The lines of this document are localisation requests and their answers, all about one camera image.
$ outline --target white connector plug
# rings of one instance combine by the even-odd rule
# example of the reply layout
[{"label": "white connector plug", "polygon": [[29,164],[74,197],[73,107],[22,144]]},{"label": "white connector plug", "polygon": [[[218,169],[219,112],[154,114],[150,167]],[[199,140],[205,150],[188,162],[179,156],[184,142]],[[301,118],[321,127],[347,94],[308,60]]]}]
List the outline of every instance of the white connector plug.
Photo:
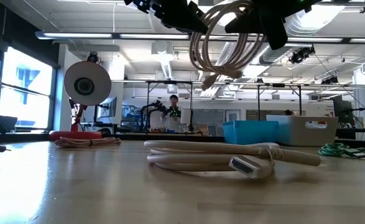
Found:
[{"label": "white connector plug", "polygon": [[250,179],[263,179],[272,174],[274,168],[271,161],[253,156],[234,156],[229,167],[248,176]]}]

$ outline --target computer monitor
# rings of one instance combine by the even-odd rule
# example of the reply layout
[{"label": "computer monitor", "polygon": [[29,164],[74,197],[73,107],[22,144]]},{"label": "computer monitor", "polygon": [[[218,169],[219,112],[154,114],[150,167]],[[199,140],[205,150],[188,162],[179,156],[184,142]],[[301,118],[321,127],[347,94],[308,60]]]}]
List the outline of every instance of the computer monitor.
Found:
[{"label": "computer monitor", "polygon": [[334,114],[338,117],[339,123],[349,123],[355,125],[354,115],[352,112],[352,103],[344,101],[342,96],[333,98]]}]

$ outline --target round lamp head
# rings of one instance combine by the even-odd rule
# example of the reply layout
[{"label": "round lamp head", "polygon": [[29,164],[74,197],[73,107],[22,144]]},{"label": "round lamp head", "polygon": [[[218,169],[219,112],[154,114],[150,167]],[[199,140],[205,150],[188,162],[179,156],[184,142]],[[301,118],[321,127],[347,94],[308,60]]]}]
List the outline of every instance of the round lamp head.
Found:
[{"label": "round lamp head", "polygon": [[77,62],[65,74],[66,92],[76,103],[94,106],[110,94],[111,80],[108,72],[97,63]]}]

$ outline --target window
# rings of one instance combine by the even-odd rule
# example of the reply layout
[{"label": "window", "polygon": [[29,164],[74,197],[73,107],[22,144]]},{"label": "window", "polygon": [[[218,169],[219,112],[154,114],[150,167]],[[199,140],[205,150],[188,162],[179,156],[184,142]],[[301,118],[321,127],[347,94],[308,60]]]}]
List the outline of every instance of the window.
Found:
[{"label": "window", "polygon": [[9,47],[4,54],[0,115],[18,118],[17,127],[48,127],[53,70]]}]

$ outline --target green cable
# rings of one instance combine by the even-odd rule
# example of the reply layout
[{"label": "green cable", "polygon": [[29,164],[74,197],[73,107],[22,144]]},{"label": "green cable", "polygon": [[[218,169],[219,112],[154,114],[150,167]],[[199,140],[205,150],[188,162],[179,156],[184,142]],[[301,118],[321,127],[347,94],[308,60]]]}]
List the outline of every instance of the green cable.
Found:
[{"label": "green cable", "polygon": [[[365,152],[365,148],[363,147],[354,150],[356,151],[355,153]],[[350,149],[349,146],[345,146],[342,143],[332,143],[332,144],[326,144],[318,152],[322,156],[342,156],[343,154],[346,154],[351,157],[352,156],[356,157],[351,151],[352,149]]]}]

